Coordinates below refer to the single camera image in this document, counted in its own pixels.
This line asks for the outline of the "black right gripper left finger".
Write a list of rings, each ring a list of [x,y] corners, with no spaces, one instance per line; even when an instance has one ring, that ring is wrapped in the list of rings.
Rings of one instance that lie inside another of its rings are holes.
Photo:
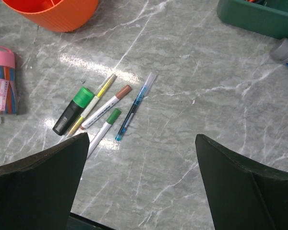
[[[63,230],[89,148],[81,133],[0,166],[0,230]]]

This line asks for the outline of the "green black highlighter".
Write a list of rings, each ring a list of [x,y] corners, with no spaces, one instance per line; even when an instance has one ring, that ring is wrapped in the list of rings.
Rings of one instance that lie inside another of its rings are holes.
[[[95,94],[88,88],[82,87],[60,115],[52,130],[59,136],[65,134],[94,96]]]

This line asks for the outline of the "brown cap white marker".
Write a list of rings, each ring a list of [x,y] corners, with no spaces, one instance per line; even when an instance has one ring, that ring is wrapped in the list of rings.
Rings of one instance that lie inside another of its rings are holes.
[[[113,97],[111,97],[105,104],[103,104],[97,111],[90,115],[84,122],[82,122],[80,129],[88,129],[93,123],[95,123],[102,115],[104,115],[110,108],[118,103],[125,95],[132,90],[130,85],[125,85],[120,91],[118,91]]]

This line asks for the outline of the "yellow thin pen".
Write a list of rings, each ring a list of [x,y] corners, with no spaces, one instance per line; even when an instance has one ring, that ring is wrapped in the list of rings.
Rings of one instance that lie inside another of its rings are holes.
[[[115,81],[116,78],[117,76],[115,74],[111,74],[109,77],[106,78],[104,83],[97,90],[97,95],[93,97],[91,102],[87,105],[87,107],[80,114],[79,118],[75,121],[75,123],[72,125],[72,127],[66,134],[67,138],[70,138],[77,131],[81,123],[84,121],[87,115],[91,112],[91,110],[97,104],[101,96],[108,90],[108,88],[111,86],[111,84]]]

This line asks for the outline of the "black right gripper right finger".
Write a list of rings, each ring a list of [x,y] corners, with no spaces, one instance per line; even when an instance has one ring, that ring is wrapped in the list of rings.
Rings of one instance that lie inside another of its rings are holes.
[[[206,135],[195,140],[217,230],[288,230],[288,172],[240,155]]]

